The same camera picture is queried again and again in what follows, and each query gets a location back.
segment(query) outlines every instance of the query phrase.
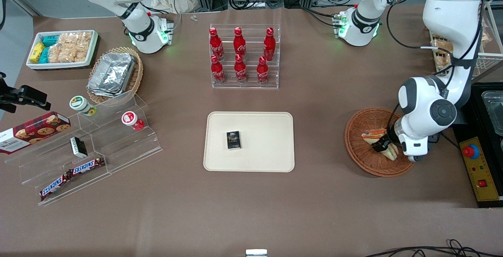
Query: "red bottle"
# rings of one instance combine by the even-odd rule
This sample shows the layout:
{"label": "red bottle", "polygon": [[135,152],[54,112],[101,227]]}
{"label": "red bottle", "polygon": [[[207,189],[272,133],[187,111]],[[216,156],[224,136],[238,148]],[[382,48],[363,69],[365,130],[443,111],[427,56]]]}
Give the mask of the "red bottle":
{"label": "red bottle", "polygon": [[257,81],[259,82],[260,86],[267,85],[267,82],[269,82],[268,75],[269,67],[266,64],[266,58],[260,57],[259,65],[257,66]]}
{"label": "red bottle", "polygon": [[210,28],[210,46],[211,51],[219,60],[223,60],[223,44],[222,40],[217,34],[217,29],[214,27]]}
{"label": "red bottle", "polygon": [[276,49],[276,40],[274,40],[274,29],[268,27],[266,30],[266,38],[264,39],[264,56],[270,62],[274,58],[274,50]]}
{"label": "red bottle", "polygon": [[244,64],[243,62],[242,55],[236,55],[234,70],[236,71],[237,83],[244,84],[248,81],[248,78],[246,76],[246,64]]}
{"label": "red bottle", "polygon": [[213,78],[217,84],[223,84],[225,82],[225,74],[223,73],[222,64],[218,61],[217,56],[211,56],[211,72],[213,73]]}
{"label": "red bottle", "polygon": [[246,41],[239,27],[234,28],[234,51],[236,55],[241,55],[243,59],[246,59]]}

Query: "brown table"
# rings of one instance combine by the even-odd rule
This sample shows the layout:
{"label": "brown table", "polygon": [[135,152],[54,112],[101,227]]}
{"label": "brown table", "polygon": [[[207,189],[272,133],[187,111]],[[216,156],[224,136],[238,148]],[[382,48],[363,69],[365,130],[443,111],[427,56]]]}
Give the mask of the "brown table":
{"label": "brown table", "polygon": [[[397,38],[427,44],[422,7],[395,10]],[[364,48],[348,46],[301,10],[228,10],[197,18],[184,17],[172,46],[141,55],[145,72],[138,94],[149,104],[149,123],[164,150],[47,207],[37,206],[33,188],[20,185],[16,167],[1,164],[0,255],[231,257],[267,248],[272,257],[362,256],[445,246],[449,238],[503,253],[503,210],[475,208],[460,153],[445,140],[398,178],[365,173],[345,149],[350,116],[371,106],[394,107],[408,77],[433,70],[430,51],[401,47],[385,28]],[[281,24],[280,89],[212,89],[210,23]],[[35,17],[34,29],[94,29],[102,37],[99,55],[131,46],[118,18]],[[86,94],[88,73],[23,67],[18,85],[48,93],[53,110],[73,114],[69,97]],[[291,113],[295,169],[206,171],[206,117],[215,110]],[[22,106],[0,126],[5,130],[43,112]]]}

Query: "clear acrylic stand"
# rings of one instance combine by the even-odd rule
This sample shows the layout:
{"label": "clear acrylic stand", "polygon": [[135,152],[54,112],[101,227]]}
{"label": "clear acrylic stand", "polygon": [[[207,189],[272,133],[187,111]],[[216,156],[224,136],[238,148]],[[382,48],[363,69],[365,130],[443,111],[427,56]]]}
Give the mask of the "clear acrylic stand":
{"label": "clear acrylic stand", "polygon": [[[92,117],[81,113],[69,117],[72,124],[69,130],[8,155],[5,162],[19,167],[21,184],[35,187],[37,199],[40,191],[65,171],[104,157],[105,165],[70,179],[39,205],[53,203],[162,150],[144,112],[147,104],[135,93],[126,92],[96,107],[97,113]],[[121,116],[128,110],[143,119],[142,130],[135,131],[122,123]],[[88,157],[81,159],[73,155],[72,137],[86,144]]]}
{"label": "clear acrylic stand", "polygon": [[[213,88],[247,88],[247,89],[278,89],[280,83],[280,40],[281,30],[279,24],[212,24],[210,27],[217,29],[219,37],[223,42],[224,60],[222,64],[225,78],[225,83],[218,84],[215,82],[211,74],[211,85]],[[236,72],[234,71],[235,56],[234,53],[234,28],[241,27],[243,37],[246,40],[246,74],[248,82],[244,84],[237,83]],[[264,55],[264,38],[266,37],[266,29],[272,27],[274,29],[274,38],[276,40],[276,48],[274,51],[273,60],[267,62],[269,66],[269,82],[267,85],[260,86],[257,81],[257,65],[259,58]],[[210,57],[213,54],[209,46]]]}

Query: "small black box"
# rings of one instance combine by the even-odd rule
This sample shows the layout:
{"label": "small black box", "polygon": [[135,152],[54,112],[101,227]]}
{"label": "small black box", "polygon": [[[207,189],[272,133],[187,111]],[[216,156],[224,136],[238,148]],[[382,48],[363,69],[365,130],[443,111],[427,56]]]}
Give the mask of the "small black box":
{"label": "small black box", "polygon": [[241,149],[241,140],[239,139],[239,131],[227,132],[227,149]]}
{"label": "small black box", "polygon": [[86,150],[86,143],[81,141],[78,137],[70,138],[70,144],[72,145],[73,154],[79,158],[85,158],[88,156]]}

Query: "wicker basket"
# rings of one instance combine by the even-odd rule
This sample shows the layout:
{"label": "wicker basket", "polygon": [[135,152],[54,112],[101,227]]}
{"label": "wicker basket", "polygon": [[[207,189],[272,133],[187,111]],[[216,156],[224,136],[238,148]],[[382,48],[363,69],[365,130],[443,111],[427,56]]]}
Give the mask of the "wicker basket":
{"label": "wicker basket", "polygon": [[[138,53],[136,53],[136,51],[134,51],[131,48],[124,48],[124,47],[111,49],[106,53],[129,53],[130,55],[132,55],[136,58],[136,62],[133,67],[133,73],[131,73],[131,78],[129,78],[129,82],[128,82],[128,85],[126,88],[126,91],[133,90],[133,92],[136,93],[138,91],[138,88],[140,88],[140,82],[141,82],[141,78],[143,76],[143,64],[141,62],[140,56],[138,56]],[[91,70],[91,73],[89,75],[89,79],[91,79],[91,77],[93,76],[93,74],[96,70],[97,64],[99,63],[101,58],[106,53],[102,54],[102,56],[99,57],[99,59],[95,62],[95,65],[93,66],[93,69]],[[89,98],[91,100],[93,100],[94,103],[97,103],[97,104],[103,103],[104,101],[111,99],[111,97],[98,96],[98,95],[92,94],[89,90],[88,90],[88,95],[89,95]]]}
{"label": "wicker basket", "polygon": [[[385,178],[402,175],[413,167],[404,153],[400,152],[398,158],[392,161],[374,151],[362,138],[365,130],[386,128],[389,116],[391,110],[386,108],[360,110],[350,118],[344,131],[347,151],[356,164],[373,175]],[[394,123],[399,118],[399,115],[394,114],[391,122]]]}

